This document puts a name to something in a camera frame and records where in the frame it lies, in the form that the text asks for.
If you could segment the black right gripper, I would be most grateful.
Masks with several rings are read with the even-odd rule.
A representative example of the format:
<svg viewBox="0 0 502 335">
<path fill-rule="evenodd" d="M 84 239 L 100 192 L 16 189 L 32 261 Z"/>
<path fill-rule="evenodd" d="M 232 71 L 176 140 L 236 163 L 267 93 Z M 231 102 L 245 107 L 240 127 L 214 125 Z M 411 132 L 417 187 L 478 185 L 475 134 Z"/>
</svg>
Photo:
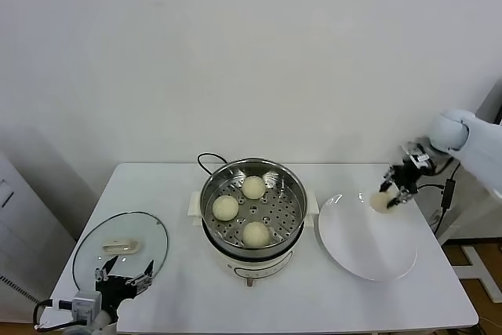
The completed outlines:
<svg viewBox="0 0 502 335">
<path fill-rule="evenodd" d="M 413 163 L 393 165 L 384 174 L 384 180 L 379 188 L 379 191 L 387 191 L 389 187 L 395 183 L 395 186 L 400 190 L 387 193 L 387 208 L 393 208 L 402 203 L 407 203 L 412 198 L 410 193 L 418 192 L 417 181 L 421 176 L 422 172 Z"/>
</svg>

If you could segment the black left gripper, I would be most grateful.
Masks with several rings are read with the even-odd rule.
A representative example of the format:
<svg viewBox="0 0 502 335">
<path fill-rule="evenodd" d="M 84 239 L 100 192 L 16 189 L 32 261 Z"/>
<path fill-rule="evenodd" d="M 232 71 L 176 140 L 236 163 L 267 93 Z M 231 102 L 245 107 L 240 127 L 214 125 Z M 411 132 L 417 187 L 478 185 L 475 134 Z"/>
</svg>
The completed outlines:
<svg viewBox="0 0 502 335">
<path fill-rule="evenodd" d="M 103 306 L 119 306 L 124 300 L 136 297 L 136 286 L 150 286 L 153 279 L 154 261 L 151 260 L 143 273 L 134 278 L 109 275 L 118 257 L 109 259 L 95 269 L 95 288 L 101 292 Z"/>
</svg>

